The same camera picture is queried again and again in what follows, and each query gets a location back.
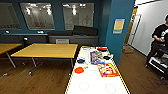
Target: blue wall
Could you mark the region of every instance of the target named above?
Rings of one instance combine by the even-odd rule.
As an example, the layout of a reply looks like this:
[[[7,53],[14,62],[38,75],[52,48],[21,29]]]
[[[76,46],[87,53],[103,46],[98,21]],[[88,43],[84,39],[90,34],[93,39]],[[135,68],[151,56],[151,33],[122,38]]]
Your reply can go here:
[[[39,31],[39,30],[28,30],[19,3],[51,3],[55,24],[55,31],[65,30],[62,3],[94,3],[95,11],[94,11],[93,27],[98,28],[99,24],[100,0],[0,0],[0,2],[13,4],[16,15],[22,27],[22,30],[10,30],[10,33],[37,34],[37,31]]]
[[[129,27],[130,18],[135,0],[112,0],[110,18],[107,29],[105,46],[114,53],[114,61],[118,64],[122,52],[125,36]],[[115,19],[125,19],[122,34],[113,34]]]
[[[101,1],[101,10],[100,10],[100,23],[99,23],[99,44],[100,46],[105,46],[107,29],[109,23],[111,11],[111,0],[102,0]]]

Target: window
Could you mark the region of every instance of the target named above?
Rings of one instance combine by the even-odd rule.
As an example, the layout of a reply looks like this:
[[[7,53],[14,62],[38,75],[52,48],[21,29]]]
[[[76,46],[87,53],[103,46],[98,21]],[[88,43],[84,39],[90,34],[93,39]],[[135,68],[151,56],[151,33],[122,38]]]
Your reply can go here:
[[[50,3],[20,3],[28,29],[54,30]]]
[[[93,27],[94,3],[63,3],[66,30],[74,25]]]
[[[11,3],[0,3],[0,30],[21,29]]]

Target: wooden table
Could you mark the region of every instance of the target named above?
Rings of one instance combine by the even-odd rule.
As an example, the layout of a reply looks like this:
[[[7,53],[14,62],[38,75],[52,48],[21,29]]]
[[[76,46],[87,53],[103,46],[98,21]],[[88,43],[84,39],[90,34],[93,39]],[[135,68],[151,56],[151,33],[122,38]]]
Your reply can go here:
[[[75,56],[77,49],[76,44],[43,44],[43,43],[34,43],[14,54],[12,57],[31,57],[34,63],[34,66],[37,67],[37,64],[34,60],[34,57],[42,58],[70,58],[71,64],[73,67],[72,58]]]
[[[91,64],[90,52],[97,51],[95,47],[81,48],[78,58],[84,58],[85,63],[80,64],[76,61],[71,78],[67,85],[65,94],[130,94],[121,74],[115,77],[101,77],[97,65]],[[102,52],[102,55],[109,55],[109,52]],[[119,72],[113,59],[104,60],[105,63],[111,63]],[[83,73],[75,73],[78,67],[85,67]]]
[[[12,61],[11,57],[8,54],[8,51],[17,48],[19,46],[21,46],[22,44],[0,44],[0,54],[6,53],[6,55],[8,56],[10,62],[12,63],[13,67],[15,68],[16,65],[14,64],[14,62]]]

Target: orange object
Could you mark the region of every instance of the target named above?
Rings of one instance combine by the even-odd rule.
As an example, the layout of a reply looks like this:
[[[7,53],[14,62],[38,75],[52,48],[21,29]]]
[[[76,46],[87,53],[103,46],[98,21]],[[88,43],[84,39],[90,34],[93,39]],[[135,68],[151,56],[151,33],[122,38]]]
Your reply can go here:
[[[82,67],[77,67],[74,71],[75,73],[80,74],[84,72],[84,69]]]

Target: paper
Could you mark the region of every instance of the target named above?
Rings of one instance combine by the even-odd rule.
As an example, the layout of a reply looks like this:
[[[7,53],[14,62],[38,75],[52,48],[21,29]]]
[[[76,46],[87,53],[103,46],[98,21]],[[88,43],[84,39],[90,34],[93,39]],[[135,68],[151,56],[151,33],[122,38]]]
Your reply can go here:
[[[123,29],[124,19],[116,19],[114,24],[114,29]]]

